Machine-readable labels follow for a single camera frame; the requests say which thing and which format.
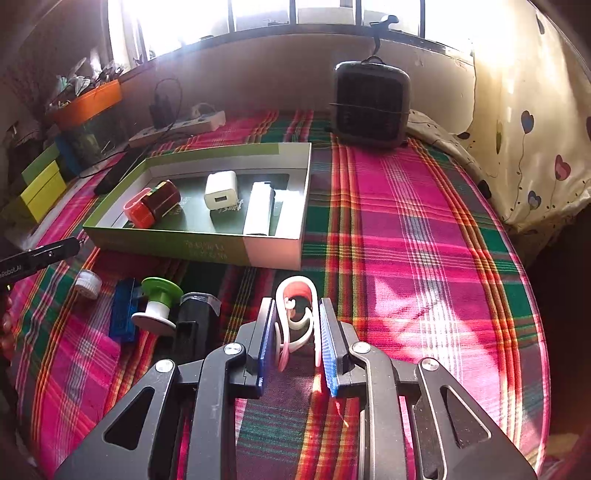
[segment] white power adapter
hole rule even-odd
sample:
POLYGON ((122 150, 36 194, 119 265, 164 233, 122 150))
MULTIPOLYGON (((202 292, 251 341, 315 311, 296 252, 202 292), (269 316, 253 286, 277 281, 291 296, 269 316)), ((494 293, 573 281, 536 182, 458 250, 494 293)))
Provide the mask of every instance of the white power adapter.
POLYGON ((237 205, 238 182, 236 172, 232 170, 218 171, 207 177, 203 199, 210 210, 237 205))

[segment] green box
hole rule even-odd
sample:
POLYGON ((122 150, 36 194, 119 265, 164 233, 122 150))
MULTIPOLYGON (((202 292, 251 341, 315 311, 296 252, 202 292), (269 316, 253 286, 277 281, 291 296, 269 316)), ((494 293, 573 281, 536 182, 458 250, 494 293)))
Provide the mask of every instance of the green box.
POLYGON ((57 162, 53 160, 18 197, 3 208, 0 216, 9 224, 24 227, 38 225, 65 191, 66 184, 57 162))
POLYGON ((57 149, 55 143, 47 147, 35 160, 33 160, 27 168, 25 168, 17 179, 12 182, 8 191, 12 196, 20 195, 51 162, 57 160, 60 156, 60 151, 57 149))
POLYGON ((300 270, 310 174, 309 143, 212 147, 151 157, 109 193, 84 224, 98 247, 185 260, 300 270), (233 170, 241 203, 210 212, 207 176, 233 170), (123 205, 145 187, 170 179, 181 203, 150 229, 133 228, 123 205), (250 188, 270 181, 275 206, 269 236, 243 235, 250 188))

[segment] plaid bed sheet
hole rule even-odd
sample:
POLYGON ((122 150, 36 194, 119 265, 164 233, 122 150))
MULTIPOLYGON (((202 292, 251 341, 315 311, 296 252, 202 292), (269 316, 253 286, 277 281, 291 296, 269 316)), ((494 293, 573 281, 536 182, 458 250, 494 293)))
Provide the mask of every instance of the plaid bed sheet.
MULTIPOLYGON (((461 168, 410 139, 393 152, 342 145, 314 112, 263 112, 154 154, 248 142, 313 143, 303 274, 339 320, 391 357, 438 358, 539 471, 550 418, 543 330, 529 282, 493 211, 461 168)), ((40 245, 69 235, 97 205, 92 178, 40 245)), ((256 319, 285 271, 96 249, 20 281, 12 292, 12 376, 27 442, 51 478, 64 458, 150 367, 156 337, 107 336, 115 284, 159 275, 222 301, 220 342, 256 319), (103 279, 99 300, 74 294, 80 268, 103 279)), ((354 478, 357 401, 330 398, 312 348, 298 351, 260 401, 236 405, 240 478, 354 478)), ((407 456, 412 455, 407 431, 407 456)), ((183 446, 179 475, 183 473, 183 446)), ((413 478, 414 464, 408 463, 413 478)))

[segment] windowsill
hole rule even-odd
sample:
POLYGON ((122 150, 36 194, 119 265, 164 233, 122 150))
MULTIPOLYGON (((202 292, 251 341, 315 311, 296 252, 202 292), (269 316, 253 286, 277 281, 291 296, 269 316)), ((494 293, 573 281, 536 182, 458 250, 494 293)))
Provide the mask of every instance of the windowsill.
MULTIPOLYGON (((339 24, 301 24, 301 25, 273 25, 270 27, 251 28, 249 30, 242 30, 219 35, 217 37, 206 38, 196 43, 186 45, 169 53, 165 53, 155 59, 152 59, 142 65, 125 72, 119 81, 121 83, 131 80, 136 75, 145 72, 159 64, 170 60, 177 59, 187 53, 197 50, 204 50, 206 48, 213 48, 226 43, 231 43, 240 40, 248 40, 250 38, 269 37, 273 35, 290 35, 290 34, 336 34, 336 35, 355 35, 361 37, 373 37, 373 31, 370 27, 358 25, 339 25, 339 24)), ((400 31, 388 31, 381 36, 382 40, 389 40, 401 44, 411 45, 413 47, 423 48, 447 57, 459 60, 467 65, 473 66, 473 58, 471 55, 464 53, 454 48, 447 47, 437 42, 425 40, 424 38, 409 35, 400 31)))

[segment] window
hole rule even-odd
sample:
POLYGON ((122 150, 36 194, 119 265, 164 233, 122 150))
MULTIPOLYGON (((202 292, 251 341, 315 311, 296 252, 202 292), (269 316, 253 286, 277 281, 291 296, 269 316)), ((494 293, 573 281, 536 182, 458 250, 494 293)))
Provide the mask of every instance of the window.
POLYGON ((369 26, 371 22, 379 22, 384 15, 396 15, 398 23, 390 25, 390 30, 419 35, 421 22, 419 0, 365 0, 361 5, 364 25, 369 26))
POLYGON ((228 33, 228 3, 215 0, 124 0, 142 28, 146 51, 156 56, 209 35, 228 33))
POLYGON ((396 15, 391 31, 424 37, 422 47, 449 54, 450 48, 471 54, 473 0, 108 0, 109 29, 115 61, 136 64, 196 43, 204 38, 294 24, 351 25, 347 34, 367 35, 371 22, 396 15), (424 20, 421 23, 421 7, 424 20), (355 18, 356 11, 361 18, 355 18))
POLYGON ((236 31, 290 22, 289 0, 232 0, 236 31))
POLYGON ((355 25, 352 0, 295 0, 297 22, 355 25))
POLYGON ((425 0, 425 38, 471 52, 474 4, 473 0, 425 0))

